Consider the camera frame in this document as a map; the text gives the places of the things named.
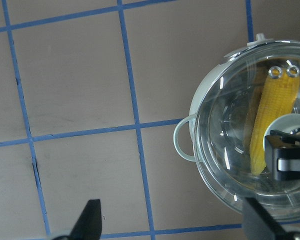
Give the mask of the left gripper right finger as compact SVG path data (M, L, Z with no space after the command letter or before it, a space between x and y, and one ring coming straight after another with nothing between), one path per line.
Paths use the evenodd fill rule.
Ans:
M244 199L242 215L248 240L300 240L300 228L282 227L255 198Z

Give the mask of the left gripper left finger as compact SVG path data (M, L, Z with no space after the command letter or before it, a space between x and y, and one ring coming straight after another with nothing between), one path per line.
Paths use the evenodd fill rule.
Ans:
M90 199L70 233L51 237L52 240L99 240L102 235L102 209L99 199Z

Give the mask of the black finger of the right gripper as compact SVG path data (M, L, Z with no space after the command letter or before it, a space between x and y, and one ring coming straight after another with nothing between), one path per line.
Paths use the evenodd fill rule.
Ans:
M264 137L264 159L274 180L300 180L300 134L271 130Z

